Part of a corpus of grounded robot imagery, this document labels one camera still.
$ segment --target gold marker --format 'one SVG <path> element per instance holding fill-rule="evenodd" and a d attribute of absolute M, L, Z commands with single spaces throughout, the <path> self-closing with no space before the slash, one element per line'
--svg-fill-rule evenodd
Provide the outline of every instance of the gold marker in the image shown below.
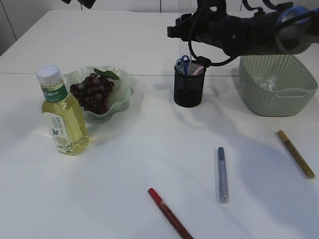
<path fill-rule="evenodd" d="M 311 168 L 308 166 L 306 161 L 303 159 L 303 157 L 299 154 L 297 149 L 294 147 L 294 145 L 291 143 L 291 141 L 288 139 L 288 137 L 285 135 L 285 133 L 280 130 L 277 132 L 277 135 L 281 139 L 281 141 L 284 143 L 286 149 L 289 151 L 289 153 L 292 155 L 298 166 L 302 169 L 305 176 L 308 179 L 315 178 L 314 172 L 311 170 Z"/>

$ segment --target red marker cap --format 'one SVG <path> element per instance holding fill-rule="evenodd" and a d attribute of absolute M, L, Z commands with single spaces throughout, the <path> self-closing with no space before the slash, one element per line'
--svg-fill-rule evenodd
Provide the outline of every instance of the red marker cap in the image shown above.
<path fill-rule="evenodd" d="M 162 201 L 162 198 L 160 198 L 160 196 L 157 194 L 157 192 L 154 190 L 154 188 L 150 188 L 148 190 L 148 192 L 156 204 L 159 204 Z"/>

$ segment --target blue scissor handle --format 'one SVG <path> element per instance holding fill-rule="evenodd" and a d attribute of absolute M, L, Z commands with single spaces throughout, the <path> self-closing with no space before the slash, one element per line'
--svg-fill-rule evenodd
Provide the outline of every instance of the blue scissor handle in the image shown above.
<path fill-rule="evenodd" d="M 187 55 L 183 55 L 180 60 L 182 62 L 183 68 L 184 68 L 184 73 L 187 76 L 187 69 L 188 69 L 188 65 L 190 63 L 190 59 Z"/>
<path fill-rule="evenodd" d="M 181 59 L 178 58 L 176 63 L 175 63 L 175 68 L 182 74 L 185 75 L 185 70 L 184 70 L 184 66 L 181 62 Z"/>
<path fill-rule="evenodd" d="M 178 60 L 175 63 L 175 67 L 180 73 L 187 76 L 187 69 L 189 63 L 189 57 L 187 55 L 183 55 L 181 58 L 178 58 Z"/>

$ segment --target red marker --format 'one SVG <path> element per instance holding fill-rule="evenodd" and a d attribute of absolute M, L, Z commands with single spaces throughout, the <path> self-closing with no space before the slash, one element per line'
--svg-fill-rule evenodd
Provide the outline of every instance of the red marker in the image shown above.
<path fill-rule="evenodd" d="M 153 188 L 149 189 L 149 194 L 153 198 L 153 200 L 156 202 L 156 205 L 159 207 L 159 209 L 164 214 L 164 216 L 167 218 L 167 220 L 170 222 L 170 224 L 178 232 L 180 237 L 183 239 L 194 239 L 189 234 L 189 232 L 186 230 L 186 228 L 183 226 L 183 224 L 174 215 L 174 213 L 171 211 L 171 209 L 169 209 L 168 205 L 166 205 L 164 203 L 162 198 L 160 198 L 160 196 L 157 194 L 157 192 Z"/>

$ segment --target bunch of grapes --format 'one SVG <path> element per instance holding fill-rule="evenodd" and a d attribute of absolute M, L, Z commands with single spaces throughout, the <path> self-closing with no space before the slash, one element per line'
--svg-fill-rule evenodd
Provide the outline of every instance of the bunch of grapes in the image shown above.
<path fill-rule="evenodd" d="M 102 115 L 109 111 L 108 97 L 114 85 L 110 79 L 91 73 L 82 83 L 71 85 L 70 92 L 85 111 Z"/>

